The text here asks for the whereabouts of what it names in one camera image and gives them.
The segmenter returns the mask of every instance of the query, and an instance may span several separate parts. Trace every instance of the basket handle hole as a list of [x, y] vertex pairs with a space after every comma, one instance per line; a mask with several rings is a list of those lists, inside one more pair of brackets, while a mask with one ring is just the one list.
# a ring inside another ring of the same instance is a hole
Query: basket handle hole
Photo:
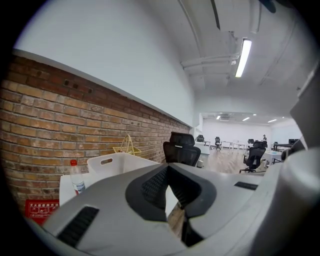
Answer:
[[102, 160], [102, 161], [100, 162], [100, 164], [101, 164], [101, 165], [106, 165], [106, 164], [111, 163], [112, 161], [113, 161], [112, 158], [109, 158], [109, 159], [106, 159], [106, 160]]

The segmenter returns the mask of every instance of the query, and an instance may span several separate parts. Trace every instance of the bottle label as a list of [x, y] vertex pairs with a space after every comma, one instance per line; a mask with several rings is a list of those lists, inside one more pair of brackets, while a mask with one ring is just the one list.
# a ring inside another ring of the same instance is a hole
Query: bottle label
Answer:
[[82, 193], [85, 189], [86, 189], [86, 186], [85, 186], [85, 182], [82, 181], [80, 184], [74, 184], [72, 183], [73, 185], [73, 188], [76, 192], [78, 192], [79, 194]]

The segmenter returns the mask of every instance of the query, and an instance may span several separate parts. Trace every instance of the plastic bottle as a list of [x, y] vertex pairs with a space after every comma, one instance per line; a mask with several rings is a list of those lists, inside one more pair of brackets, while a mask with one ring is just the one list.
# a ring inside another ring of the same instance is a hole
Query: plastic bottle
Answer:
[[75, 190], [75, 193], [79, 195], [86, 189], [84, 178], [82, 177], [82, 173], [77, 166], [77, 160], [70, 160], [71, 168], [70, 168], [70, 178], [72, 182], [72, 186]]

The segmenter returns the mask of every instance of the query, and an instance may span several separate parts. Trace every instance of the computer monitor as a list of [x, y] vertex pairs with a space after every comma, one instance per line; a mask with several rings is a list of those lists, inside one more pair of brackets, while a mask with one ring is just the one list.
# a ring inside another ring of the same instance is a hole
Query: computer monitor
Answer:
[[289, 144], [295, 144], [299, 139], [298, 138], [290, 138]]

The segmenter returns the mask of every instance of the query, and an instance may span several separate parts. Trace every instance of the red bottle cap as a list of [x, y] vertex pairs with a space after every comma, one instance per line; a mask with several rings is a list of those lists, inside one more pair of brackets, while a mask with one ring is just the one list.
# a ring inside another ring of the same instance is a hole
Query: red bottle cap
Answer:
[[77, 165], [77, 160], [70, 160], [71, 166], [76, 166]]

